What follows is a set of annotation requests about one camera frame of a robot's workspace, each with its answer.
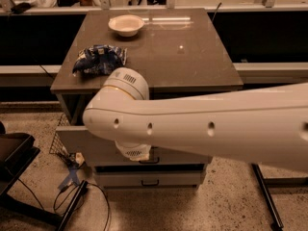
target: drawer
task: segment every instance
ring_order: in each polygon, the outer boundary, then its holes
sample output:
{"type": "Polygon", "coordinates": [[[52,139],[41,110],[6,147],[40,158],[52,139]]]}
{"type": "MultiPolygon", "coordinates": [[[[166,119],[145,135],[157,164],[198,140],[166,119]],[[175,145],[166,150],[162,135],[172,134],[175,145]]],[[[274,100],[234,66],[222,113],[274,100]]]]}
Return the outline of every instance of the drawer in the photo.
{"type": "Polygon", "coordinates": [[[153,147],[150,151],[149,161],[132,162],[122,156],[114,141],[107,141],[94,136],[85,126],[59,126],[56,132],[67,152],[82,153],[90,167],[143,164],[209,164],[212,160],[212,157],[153,147]]]}
{"type": "Polygon", "coordinates": [[[94,180],[101,188],[159,188],[196,187],[203,183],[202,172],[136,172],[136,173],[97,173],[94,180]]]}
{"type": "Polygon", "coordinates": [[[203,172],[207,165],[184,164],[184,165],[135,165],[135,166],[100,166],[94,167],[96,173],[117,172],[203,172]]]}

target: metal leg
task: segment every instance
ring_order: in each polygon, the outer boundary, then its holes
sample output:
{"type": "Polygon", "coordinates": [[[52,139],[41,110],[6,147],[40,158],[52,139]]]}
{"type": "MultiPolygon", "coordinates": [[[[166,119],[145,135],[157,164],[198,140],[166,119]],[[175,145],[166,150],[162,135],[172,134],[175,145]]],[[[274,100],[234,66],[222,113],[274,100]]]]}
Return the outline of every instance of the metal leg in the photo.
{"type": "Polygon", "coordinates": [[[81,183],[76,194],[74,194],[72,200],[70,201],[62,217],[57,214],[50,213],[50,212],[41,210],[37,207],[22,203],[18,200],[15,200],[14,198],[12,198],[6,193],[2,194],[0,197],[0,206],[3,208],[6,208],[7,210],[27,216],[29,218],[35,218],[37,220],[41,220],[45,223],[48,223],[52,226],[56,226],[57,231],[63,231],[73,211],[75,210],[80,197],[86,193],[87,184],[88,184],[87,181],[83,181],[81,183]]]}
{"type": "Polygon", "coordinates": [[[271,229],[272,230],[282,230],[283,229],[283,223],[281,221],[281,218],[278,214],[278,211],[276,209],[276,206],[271,198],[271,195],[270,195],[270,191],[265,183],[265,179],[262,175],[262,172],[259,168],[259,166],[257,165],[252,165],[252,168],[254,170],[254,173],[258,179],[258,182],[259,182],[259,185],[260,185],[260,188],[262,190],[262,194],[267,202],[267,205],[268,205],[268,208],[269,208],[269,212],[271,214],[271,217],[274,221],[274,223],[271,225],[271,229]]]}

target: table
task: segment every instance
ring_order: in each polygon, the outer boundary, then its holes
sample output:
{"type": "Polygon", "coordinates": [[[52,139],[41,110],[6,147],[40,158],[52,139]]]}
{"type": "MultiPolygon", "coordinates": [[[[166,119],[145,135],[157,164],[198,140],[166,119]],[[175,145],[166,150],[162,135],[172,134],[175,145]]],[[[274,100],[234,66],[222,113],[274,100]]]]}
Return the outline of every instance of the table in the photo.
{"type": "Polygon", "coordinates": [[[243,84],[203,9],[92,11],[51,87],[71,124],[82,123],[81,113],[107,79],[72,74],[78,52],[95,44],[127,48],[125,67],[145,78],[152,98],[158,93],[238,90],[243,84]],[[123,38],[109,29],[109,20],[123,14],[138,15],[145,21],[136,36],[123,38]]]}
{"type": "Polygon", "coordinates": [[[172,95],[238,90],[242,80],[234,68],[208,14],[203,9],[108,10],[88,12],[73,41],[51,91],[69,121],[57,135],[68,153],[80,152],[102,188],[198,186],[212,158],[192,153],[151,149],[150,160],[131,162],[119,154],[113,141],[92,135],[83,126],[82,113],[108,76],[72,74],[80,50],[95,44],[127,48],[125,67],[147,81],[151,99],[172,95]],[[108,28],[111,18],[140,16],[145,26],[123,38],[108,28]]]}

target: gray tabletop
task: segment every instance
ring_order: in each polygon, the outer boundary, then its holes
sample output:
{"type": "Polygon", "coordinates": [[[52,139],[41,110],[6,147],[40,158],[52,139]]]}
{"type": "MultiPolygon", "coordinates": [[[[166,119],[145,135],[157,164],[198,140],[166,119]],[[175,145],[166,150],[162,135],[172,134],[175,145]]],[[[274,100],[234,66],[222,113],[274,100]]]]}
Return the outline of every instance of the gray tabletop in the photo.
{"type": "Polygon", "coordinates": [[[72,74],[78,52],[95,44],[127,48],[125,67],[139,72],[154,91],[225,91],[243,84],[205,10],[107,10],[87,13],[51,87],[53,93],[100,90],[107,76],[72,74]],[[145,21],[131,38],[108,27],[112,17],[123,14],[145,21]]]}

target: drawer handle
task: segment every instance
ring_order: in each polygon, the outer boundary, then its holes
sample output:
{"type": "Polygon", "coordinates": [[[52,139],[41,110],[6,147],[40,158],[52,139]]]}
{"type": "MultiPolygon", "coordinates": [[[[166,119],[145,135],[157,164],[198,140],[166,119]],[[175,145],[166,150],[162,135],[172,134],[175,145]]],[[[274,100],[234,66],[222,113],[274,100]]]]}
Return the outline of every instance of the drawer handle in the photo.
{"type": "Polygon", "coordinates": [[[156,165],[156,164],[160,163],[160,161],[161,161],[160,157],[157,157],[156,160],[153,160],[153,161],[144,160],[144,161],[139,161],[139,163],[141,165],[156,165]]]}
{"type": "Polygon", "coordinates": [[[141,180],[141,184],[142,184],[143,187],[156,187],[160,184],[160,180],[157,180],[156,183],[152,183],[152,184],[147,184],[147,183],[144,184],[143,180],[141,180]]]}

